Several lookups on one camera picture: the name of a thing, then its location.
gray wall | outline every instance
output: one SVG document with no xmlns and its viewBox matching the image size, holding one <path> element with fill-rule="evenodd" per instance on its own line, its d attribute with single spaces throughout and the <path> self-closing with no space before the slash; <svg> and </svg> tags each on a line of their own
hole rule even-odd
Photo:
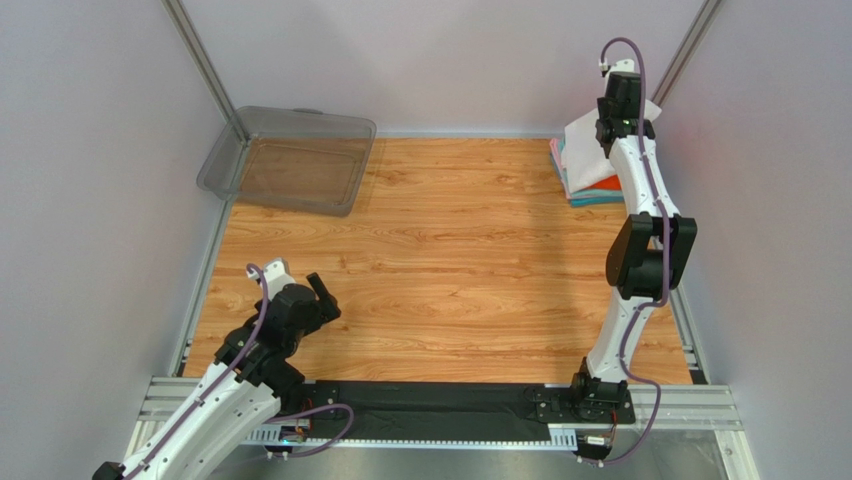
<svg viewBox="0 0 852 480">
<path fill-rule="evenodd" d="M 852 3 L 726 2 L 657 121 L 683 281 L 764 479 L 848 478 Z"/>
<path fill-rule="evenodd" d="M 595 106 L 626 35 L 656 85 L 701 0 L 185 0 L 235 106 L 317 108 L 384 133 L 553 134 Z M 611 57 L 629 55 L 614 47 Z"/>
<path fill-rule="evenodd" d="M 90 478 L 166 374 L 222 127 L 160 2 L 0 6 L 0 465 Z"/>
</svg>

stack of towels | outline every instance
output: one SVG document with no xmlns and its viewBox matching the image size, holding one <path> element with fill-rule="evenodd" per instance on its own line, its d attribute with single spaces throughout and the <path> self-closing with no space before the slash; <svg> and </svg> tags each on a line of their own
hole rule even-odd
<svg viewBox="0 0 852 480">
<path fill-rule="evenodd" d="M 654 121 L 660 113 L 660 107 L 645 101 L 645 118 Z M 624 202 L 615 169 L 595 139 L 597 119 L 592 110 L 569 123 L 562 139 L 550 141 L 550 159 L 572 207 Z"/>
<path fill-rule="evenodd" d="M 553 161 L 553 168 L 556 169 L 559 179 L 562 180 L 562 186 L 565 188 L 565 198 L 568 199 L 572 207 L 624 202 L 624 195 L 621 194 L 621 183 L 618 181 L 617 175 L 611 175 L 592 184 L 588 184 L 588 181 L 585 181 L 578 184 L 583 185 L 584 188 L 572 190 L 572 182 L 568 178 L 568 169 L 562 163 L 562 152 L 564 150 L 564 140 L 554 138 L 550 141 L 550 159 Z"/>
</svg>

plastic bin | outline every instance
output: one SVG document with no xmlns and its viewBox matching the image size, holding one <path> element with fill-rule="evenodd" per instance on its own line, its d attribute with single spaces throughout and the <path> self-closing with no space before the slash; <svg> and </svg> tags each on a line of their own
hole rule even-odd
<svg viewBox="0 0 852 480">
<path fill-rule="evenodd" d="M 375 136 L 376 124 L 363 118 L 243 107 L 219 135 L 197 183 L 224 200 L 346 216 Z"/>
</svg>

white cloth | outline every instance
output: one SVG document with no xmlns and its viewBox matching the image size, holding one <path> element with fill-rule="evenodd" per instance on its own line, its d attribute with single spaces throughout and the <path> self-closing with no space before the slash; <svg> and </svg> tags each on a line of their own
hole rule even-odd
<svg viewBox="0 0 852 480">
<path fill-rule="evenodd" d="M 662 110 L 645 100 L 645 118 L 654 121 Z M 615 175 L 612 163 L 595 139 L 597 109 L 574 120 L 565 127 L 565 147 L 560 153 L 562 168 L 568 177 L 568 191 L 574 193 Z"/>
</svg>

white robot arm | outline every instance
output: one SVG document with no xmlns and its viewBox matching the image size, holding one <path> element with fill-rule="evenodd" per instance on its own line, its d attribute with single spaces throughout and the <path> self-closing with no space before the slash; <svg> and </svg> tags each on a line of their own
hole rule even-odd
<svg viewBox="0 0 852 480">
<path fill-rule="evenodd" d="M 258 315 L 228 334 L 196 392 L 157 434 L 121 464 L 101 465 L 93 480 L 207 478 L 252 430 L 279 412 L 301 411 L 305 378 L 286 359 L 340 310 L 317 274 L 308 276 L 309 288 L 280 258 L 262 278 L 258 271 L 249 278 L 265 286 L 268 303 L 259 302 Z"/>
<path fill-rule="evenodd" d="M 654 140 L 645 139 L 645 151 L 651 171 L 655 177 L 657 190 L 662 201 L 665 203 L 666 213 L 669 217 L 675 217 L 679 214 L 679 211 L 669 199 L 662 175 L 660 175 L 660 169 L 657 166 L 656 145 Z M 628 214 L 647 213 L 651 217 L 660 217 L 662 213 L 654 201 L 651 186 L 648 183 L 648 176 L 645 174 L 645 169 L 642 165 L 637 137 L 631 135 L 616 140 L 610 151 L 609 159 L 613 167 L 615 167 L 618 179 L 621 182 L 621 188 L 624 192 L 624 203 L 627 206 Z M 597 343 L 587 358 L 589 373 L 592 377 L 600 378 L 605 382 L 615 383 L 627 380 L 627 374 L 621 368 L 621 362 L 618 360 L 621 338 L 636 308 L 643 303 L 653 300 L 653 298 L 643 296 L 632 296 L 629 299 L 625 299 L 622 297 L 617 286 L 612 287 L 612 298 L 609 310 L 607 311 L 606 321 L 604 322 Z M 653 308 L 650 307 L 642 310 L 635 327 L 630 333 L 630 337 L 627 339 L 624 357 L 625 363 L 628 366 L 633 358 L 633 353 L 636 351 L 642 330 L 645 328 L 645 322 L 648 321 L 652 312 Z"/>
<path fill-rule="evenodd" d="M 574 403 L 588 418 L 601 417 L 625 400 L 628 377 L 638 378 L 629 366 L 645 323 L 668 290 L 677 287 L 697 234 L 695 221 L 680 215 L 660 174 L 653 126 L 640 108 L 643 78 L 633 73 L 633 62 L 617 67 L 605 74 L 595 127 L 621 182 L 628 218 L 607 256 L 612 299 L 606 320 L 572 382 Z M 649 248 L 652 239 L 663 240 L 666 227 L 668 248 Z"/>
</svg>

